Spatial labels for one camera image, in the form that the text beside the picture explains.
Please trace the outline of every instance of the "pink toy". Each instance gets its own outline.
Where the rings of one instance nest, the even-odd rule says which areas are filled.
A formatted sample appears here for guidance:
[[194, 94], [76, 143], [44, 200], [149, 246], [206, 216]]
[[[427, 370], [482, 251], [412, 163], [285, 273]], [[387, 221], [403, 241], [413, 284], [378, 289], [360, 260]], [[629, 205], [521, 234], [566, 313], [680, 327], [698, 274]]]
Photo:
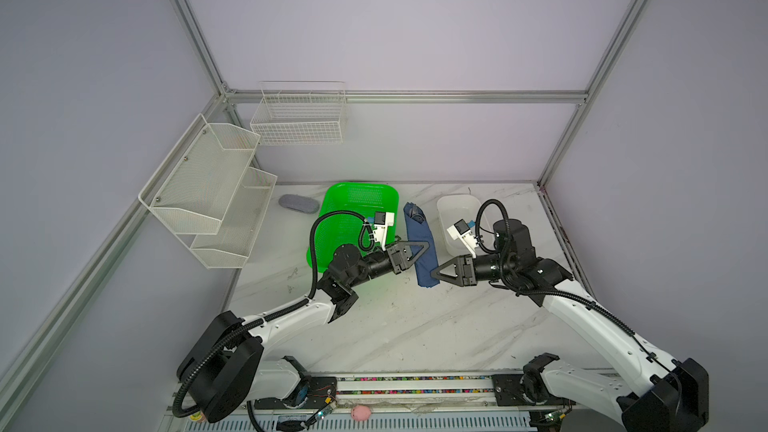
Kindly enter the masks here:
[[352, 408], [352, 420], [363, 422], [371, 417], [371, 409], [365, 405], [356, 405]]

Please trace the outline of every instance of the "white plastic bin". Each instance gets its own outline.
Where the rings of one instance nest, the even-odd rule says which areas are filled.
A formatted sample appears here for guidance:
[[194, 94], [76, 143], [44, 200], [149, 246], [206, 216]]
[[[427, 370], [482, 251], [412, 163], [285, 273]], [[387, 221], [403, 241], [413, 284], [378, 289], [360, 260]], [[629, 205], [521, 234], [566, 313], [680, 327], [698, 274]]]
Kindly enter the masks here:
[[[469, 224], [470, 221], [475, 220], [479, 209], [480, 201], [477, 197], [468, 194], [443, 196], [437, 200], [437, 214], [440, 219], [440, 228], [442, 229], [443, 240], [446, 242], [446, 249], [449, 254], [453, 256], [469, 254], [469, 250], [462, 244], [462, 241], [451, 238], [446, 229], [462, 219]], [[483, 215], [481, 226], [487, 230], [491, 230], [491, 226], [488, 224], [488, 219], [485, 217], [485, 214]]]

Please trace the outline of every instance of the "gray vent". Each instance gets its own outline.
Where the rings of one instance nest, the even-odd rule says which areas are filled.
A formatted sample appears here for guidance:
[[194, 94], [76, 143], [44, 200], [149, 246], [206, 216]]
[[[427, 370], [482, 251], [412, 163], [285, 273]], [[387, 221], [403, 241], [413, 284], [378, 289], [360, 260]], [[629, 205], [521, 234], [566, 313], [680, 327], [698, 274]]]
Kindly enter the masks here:
[[[278, 421], [305, 418], [296, 415], [257, 415], [256, 420], [265, 432], [274, 432]], [[365, 422], [355, 422], [348, 414], [336, 412], [313, 425], [309, 430], [440, 430], [441, 432], [513, 432], [536, 430], [528, 425], [528, 412], [433, 412], [431, 414], [379, 413]], [[188, 432], [253, 430], [247, 416], [229, 416], [216, 424], [190, 422]]]

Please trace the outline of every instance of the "white wall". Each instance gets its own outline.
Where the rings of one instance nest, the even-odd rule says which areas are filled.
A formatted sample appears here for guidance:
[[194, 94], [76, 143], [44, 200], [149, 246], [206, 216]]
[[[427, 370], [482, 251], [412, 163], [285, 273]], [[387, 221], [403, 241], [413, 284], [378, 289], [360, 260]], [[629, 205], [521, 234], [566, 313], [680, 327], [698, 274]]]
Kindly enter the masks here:
[[630, 0], [190, 0], [227, 83], [583, 89]]
[[709, 371], [709, 430], [768, 383], [766, 34], [768, 0], [653, 0], [548, 188], [598, 298]]
[[[236, 89], [338, 80], [348, 90], [582, 90], [630, 0], [190, 2]], [[283, 182], [536, 179], [572, 112], [566, 105], [355, 105], [344, 146], [264, 147], [257, 155]], [[373, 170], [360, 150], [379, 131], [383, 160]], [[455, 140], [479, 149], [472, 152], [482, 163], [449, 150]]]
[[[253, 104], [239, 104], [250, 123]], [[532, 180], [572, 104], [349, 104], [344, 143], [259, 146], [279, 182]]]
[[155, 432], [231, 279], [148, 217], [10, 432]]
[[2, 374], [213, 89], [168, 0], [0, 0], [0, 24]]

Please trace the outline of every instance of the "white marble table surface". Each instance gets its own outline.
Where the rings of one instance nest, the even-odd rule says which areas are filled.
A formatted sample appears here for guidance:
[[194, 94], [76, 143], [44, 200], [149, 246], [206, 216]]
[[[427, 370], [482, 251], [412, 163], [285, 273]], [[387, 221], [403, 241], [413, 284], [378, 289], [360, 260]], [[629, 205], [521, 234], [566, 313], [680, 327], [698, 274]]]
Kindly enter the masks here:
[[[307, 293], [309, 216], [277, 204], [283, 194], [322, 202], [331, 184], [276, 186], [254, 252], [243, 268], [230, 308], [238, 316], [278, 307]], [[471, 193], [480, 202], [497, 198], [510, 218], [528, 226], [539, 257], [568, 267], [552, 226], [531, 184], [391, 184], [400, 195], [397, 233], [406, 237], [402, 207], [422, 208], [435, 238], [438, 261], [451, 258], [439, 230], [437, 199]], [[501, 218], [486, 209], [490, 222]], [[360, 298], [340, 319], [308, 331], [272, 350], [293, 355], [312, 372], [463, 371], [522, 368], [543, 352], [560, 355], [582, 368], [608, 363], [559, 318], [528, 298], [492, 288], [441, 283], [422, 288], [416, 270], [388, 274], [356, 288]]]

